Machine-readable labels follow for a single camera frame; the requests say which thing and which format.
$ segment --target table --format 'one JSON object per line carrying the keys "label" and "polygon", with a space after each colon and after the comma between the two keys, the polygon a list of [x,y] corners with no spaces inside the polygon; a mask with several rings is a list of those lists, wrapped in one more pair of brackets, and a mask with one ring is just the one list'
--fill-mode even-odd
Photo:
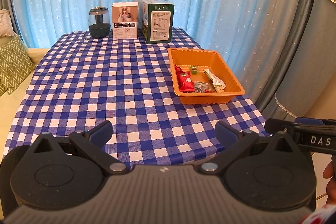
{"label": "table", "polygon": [[171,43],[93,39],[64,34],[37,66],[4,149],[31,144],[43,131],[67,136],[110,120],[106,152],[134,164],[181,164],[222,150],[214,135],[219,119],[238,130],[264,134],[264,118],[248,96],[227,104],[183,105],[175,95],[167,48],[200,48],[182,29]]}

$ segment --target white product box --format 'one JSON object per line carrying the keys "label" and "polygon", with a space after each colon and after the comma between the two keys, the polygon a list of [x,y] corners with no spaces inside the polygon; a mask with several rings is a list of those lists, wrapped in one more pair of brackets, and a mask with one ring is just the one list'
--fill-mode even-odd
{"label": "white product box", "polygon": [[138,2],[112,4],[113,39],[138,38]]}

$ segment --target sofa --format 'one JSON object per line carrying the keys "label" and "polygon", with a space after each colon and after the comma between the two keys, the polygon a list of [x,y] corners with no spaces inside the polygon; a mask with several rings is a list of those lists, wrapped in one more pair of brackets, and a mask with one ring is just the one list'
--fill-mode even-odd
{"label": "sofa", "polygon": [[[45,48],[26,48],[26,52],[32,63],[36,66],[45,56],[49,49]],[[34,72],[31,72],[21,85],[9,95],[7,92],[0,97],[0,151],[3,152],[6,144],[7,135],[11,129],[16,111],[19,108],[30,80]]]}

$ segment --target green product box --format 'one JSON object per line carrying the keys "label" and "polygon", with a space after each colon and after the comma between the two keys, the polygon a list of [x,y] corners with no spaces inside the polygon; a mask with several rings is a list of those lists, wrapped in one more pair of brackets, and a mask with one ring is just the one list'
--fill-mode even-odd
{"label": "green product box", "polygon": [[169,43],[173,29],[174,4],[166,0],[138,0],[139,19],[146,43]]}

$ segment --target finger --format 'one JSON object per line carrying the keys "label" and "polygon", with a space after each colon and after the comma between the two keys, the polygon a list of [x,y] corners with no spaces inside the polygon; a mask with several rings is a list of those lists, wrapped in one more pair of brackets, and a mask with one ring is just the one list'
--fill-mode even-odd
{"label": "finger", "polygon": [[331,199],[330,197],[327,198],[326,204],[336,204],[336,200]]}
{"label": "finger", "polygon": [[327,184],[326,192],[327,192],[328,197],[336,200],[336,181],[335,181],[334,177],[332,177],[329,180],[329,182]]}
{"label": "finger", "polygon": [[334,175],[334,168],[332,162],[327,165],[325,170],[323,171],[323,177],[325,179],[330,179]]}

